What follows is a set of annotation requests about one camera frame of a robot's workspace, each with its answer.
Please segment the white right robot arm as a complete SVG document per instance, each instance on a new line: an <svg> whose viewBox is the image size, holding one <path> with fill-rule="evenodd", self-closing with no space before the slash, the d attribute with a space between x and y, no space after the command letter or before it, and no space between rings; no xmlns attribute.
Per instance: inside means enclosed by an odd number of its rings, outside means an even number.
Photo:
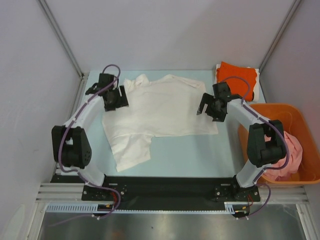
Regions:
<svg viewBox="0 0 320 240"><path fill-rule="evenodd" d="M197 114L205 113L214 122L224 122L227 115L235 118L248 131L246 154L248 160L234 178L236 185L230 188L231 196L242 201L266 170L282 170L290 159L280 120L270 120L254 110L243 97L232 94L226 82L213 86L213 95L204 93Z"/></svg>

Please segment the white t-shirt red graphic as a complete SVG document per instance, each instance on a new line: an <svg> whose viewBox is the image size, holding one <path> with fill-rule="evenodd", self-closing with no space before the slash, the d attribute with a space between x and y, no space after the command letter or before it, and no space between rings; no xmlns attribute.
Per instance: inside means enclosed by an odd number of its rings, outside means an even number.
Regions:
<svg viewBox="0 0 320 240"><path fill-rule="evenodd" d="M118 172L151 159L153 137L217 135L218 127L197 114L205 83L172 74L149 81L145 74L125 79L129 105L103 114L102 126Z"/></svg>

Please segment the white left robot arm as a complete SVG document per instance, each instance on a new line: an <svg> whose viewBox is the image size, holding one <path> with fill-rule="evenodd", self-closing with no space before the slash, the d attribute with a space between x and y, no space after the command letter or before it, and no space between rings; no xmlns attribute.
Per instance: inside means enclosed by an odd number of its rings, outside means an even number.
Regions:
<svg viewBox="0 0 320 240"><path fill-rule="evenodd" d="M53 156L61 171L76 173L86 184L94 186L93 194L100 200L110 196L111 188L103 183L104 173L92 162L86 130L98 114L129 105L125 87L118 83L119 75L100 73L98 82L87 89L84 102L73 116L51 130Z"/></svg>

